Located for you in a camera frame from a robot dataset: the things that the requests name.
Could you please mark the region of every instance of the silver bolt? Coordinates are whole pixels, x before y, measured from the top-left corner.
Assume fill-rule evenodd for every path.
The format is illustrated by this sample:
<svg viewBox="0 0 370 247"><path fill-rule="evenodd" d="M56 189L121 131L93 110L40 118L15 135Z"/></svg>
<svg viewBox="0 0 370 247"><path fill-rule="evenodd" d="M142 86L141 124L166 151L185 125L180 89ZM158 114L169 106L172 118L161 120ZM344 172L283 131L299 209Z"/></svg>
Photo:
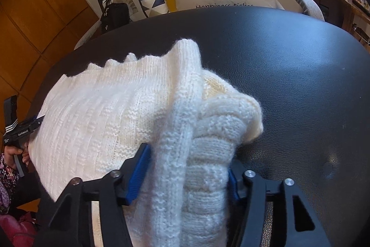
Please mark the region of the silver bolt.
<svg viewBox="0 0 370 247"><path fill-rule="evenodd" d="M82 181L82 179L81 179L81 178L75 177L75 178L72 178L72 179L71 179L70 183L71 183L72 185L77 185L77 184L80 184L80 183L81 183L81 181Z"/></svg>
<svg viewBox="0 0 370 247"><path fill-rule="evenodd" d="M244 175L246 175L248 178L253 178L254 176L256 176L256 172L248 169L245 171Z"/></svg>
<svg viewBox="0 0 370 247"><path fill-rule="evenodd" d="M292 186L294 184L294 180L290 178L286 178L284 182L286 185L289 185L289 186Z"/></svg>
<svg viewBox="0 0 370 247"><path fill-rule="evenodd" d="M114 169L113 171L111 171L111 172L109 173L109 175L110 175L111 177L113 177L113 178L116 178L116 177L121 176L121 172L120 172L120 170L118 170L118 169Z"/></svg>

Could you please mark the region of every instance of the black handbag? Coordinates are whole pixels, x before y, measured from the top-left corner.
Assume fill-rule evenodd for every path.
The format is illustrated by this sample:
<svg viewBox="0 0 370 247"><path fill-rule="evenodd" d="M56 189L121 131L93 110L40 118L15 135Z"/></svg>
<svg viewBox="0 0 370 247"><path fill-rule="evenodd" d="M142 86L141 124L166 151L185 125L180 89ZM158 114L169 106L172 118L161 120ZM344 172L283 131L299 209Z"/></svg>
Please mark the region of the black handbag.
<svg viewBox="0 0 370 247"><path fill-rule="evenodd" d="M101 32L107 33L111 30L124 26L130 21L130 14L126 3L111 3L104 9L100 18Z"/></svg>

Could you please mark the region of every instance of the person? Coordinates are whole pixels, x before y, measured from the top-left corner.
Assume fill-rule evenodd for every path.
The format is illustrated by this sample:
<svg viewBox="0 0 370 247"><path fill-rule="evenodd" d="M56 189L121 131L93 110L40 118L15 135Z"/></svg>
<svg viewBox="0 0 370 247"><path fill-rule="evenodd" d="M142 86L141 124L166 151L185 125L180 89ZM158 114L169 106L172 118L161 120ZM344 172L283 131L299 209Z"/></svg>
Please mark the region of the person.
<svg viewBox="0 0 370 247"><path fill-rule="evenodd" d="M30 163L28 142L25 143L23 151L16 147L6 146L4 153L0 154L0 215L7 214L9 211L12 195L19 179L13 156L20 154L23 156L22 161L28 166Z"/></svg>

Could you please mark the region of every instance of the sweater sleeve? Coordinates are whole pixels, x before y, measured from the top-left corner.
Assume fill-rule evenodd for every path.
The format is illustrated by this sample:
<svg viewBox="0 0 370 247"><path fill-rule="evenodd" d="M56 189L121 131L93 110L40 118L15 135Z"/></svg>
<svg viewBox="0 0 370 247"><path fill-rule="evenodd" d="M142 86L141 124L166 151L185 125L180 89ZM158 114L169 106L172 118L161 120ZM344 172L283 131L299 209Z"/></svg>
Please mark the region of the sweater sleeve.
<svg viewBox="0 0 370 247"><path fill-rule="evenodd" d="M0 215L9 210L12 194L14 193L19 174L8 167L4 160L4 153L0 154Z"/></svg>

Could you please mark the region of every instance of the white knitted sweater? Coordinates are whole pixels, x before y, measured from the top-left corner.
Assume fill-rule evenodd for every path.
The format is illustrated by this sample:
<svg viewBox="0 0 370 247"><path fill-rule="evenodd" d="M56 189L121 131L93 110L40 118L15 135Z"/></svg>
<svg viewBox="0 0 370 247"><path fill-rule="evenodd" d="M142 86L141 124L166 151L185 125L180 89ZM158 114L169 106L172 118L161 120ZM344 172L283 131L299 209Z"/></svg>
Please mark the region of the white knitted sweater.
<svg viewBox="0 0 370 247"><path fill-rule="evenodd" d="M124 208L134 247L225 247L228 165L236 146L260 135L262 115L255 99L202 69L194 41L180 40L162 57L129 54L62 76L44 114L29 151L54 200L71 178L101 178L147 142L152 165ZM99 223L94 204L102 247Z"/></svg>

